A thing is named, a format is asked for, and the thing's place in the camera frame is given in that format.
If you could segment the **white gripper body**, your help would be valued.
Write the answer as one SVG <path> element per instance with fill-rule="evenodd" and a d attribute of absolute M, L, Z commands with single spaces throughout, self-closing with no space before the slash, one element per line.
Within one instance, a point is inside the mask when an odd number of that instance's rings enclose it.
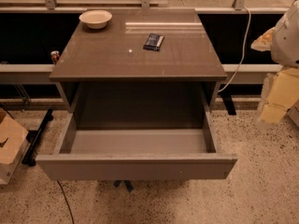
<path fill-rule="evenodd" d="M 275 27 L 271 58 L 284 66 L 299 67 L 299 11 L 296 7 L 291 7 Z"/>

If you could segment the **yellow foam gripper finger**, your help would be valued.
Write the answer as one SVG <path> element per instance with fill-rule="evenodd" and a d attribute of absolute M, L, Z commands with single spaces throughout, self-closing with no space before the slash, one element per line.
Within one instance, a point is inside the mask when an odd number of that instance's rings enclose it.
<path fill-rule="evenodd" d="M 269 51 L 271 49 L 272 37 L 275 28 L 272 27 L 255 39 L 250 47 L 257 51 Z"/>
<path fill-rule="evenodd" d="M 268 74 L 263 82 L 262 100 L 258 106 L 258 120 L 278 124 L 299 100 L 299 70 L 285 68 Z"/>

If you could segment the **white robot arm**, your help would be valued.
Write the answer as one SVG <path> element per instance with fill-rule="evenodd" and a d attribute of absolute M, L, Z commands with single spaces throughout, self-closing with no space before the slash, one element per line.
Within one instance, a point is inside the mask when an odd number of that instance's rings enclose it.
<path fill-rule="evenodd" d="M 250 46 L 270 51 L 274 62 L 282 66 L 263 82 L 258 121 L 278 124 L 299 100 L 299 0 L 292 3 L 275 27 L 260 35 Z"/>

